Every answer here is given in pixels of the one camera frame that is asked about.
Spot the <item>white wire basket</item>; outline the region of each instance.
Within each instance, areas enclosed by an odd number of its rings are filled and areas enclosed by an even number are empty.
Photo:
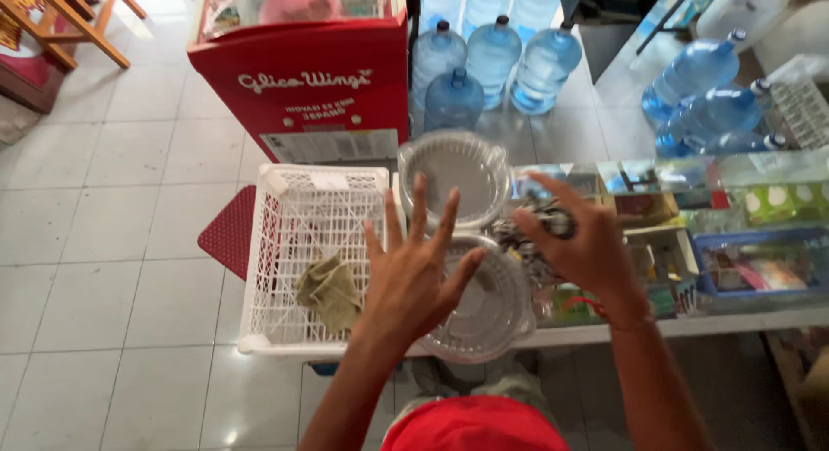
[[[388,186],[382,167],[259,167],[240,352],[323,358],[345,351],[348,332],[329,332],[297,305],[294,283],[312,262],[338,255],[365,297],[370,262],[362,222],[374,222],[385,248]]]

